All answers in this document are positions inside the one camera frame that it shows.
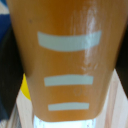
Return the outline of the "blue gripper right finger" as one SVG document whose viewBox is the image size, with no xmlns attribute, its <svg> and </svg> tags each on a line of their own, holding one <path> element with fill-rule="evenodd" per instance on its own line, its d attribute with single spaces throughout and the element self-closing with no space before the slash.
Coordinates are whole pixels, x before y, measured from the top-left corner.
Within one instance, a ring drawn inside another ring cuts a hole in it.
<svg viewBox="0 0 128 128">
<path fill-rule="evenodd" d="M 128 30 L 125 32 L 119 56 L 116 63 L 116 69 L 128 69 Z"/>
</svg>

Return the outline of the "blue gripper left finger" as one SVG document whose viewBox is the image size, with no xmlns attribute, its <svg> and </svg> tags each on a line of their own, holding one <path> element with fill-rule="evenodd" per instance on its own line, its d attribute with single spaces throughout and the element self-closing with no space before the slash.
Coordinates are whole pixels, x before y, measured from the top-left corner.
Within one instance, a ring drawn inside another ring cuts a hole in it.
<svg viewBox="0 0 128 128">
<path fill-rule="evenodd" d="M 23 73 L 10 15 L 0 14 L 0 121 L 11 116 Z"/>
</svg>

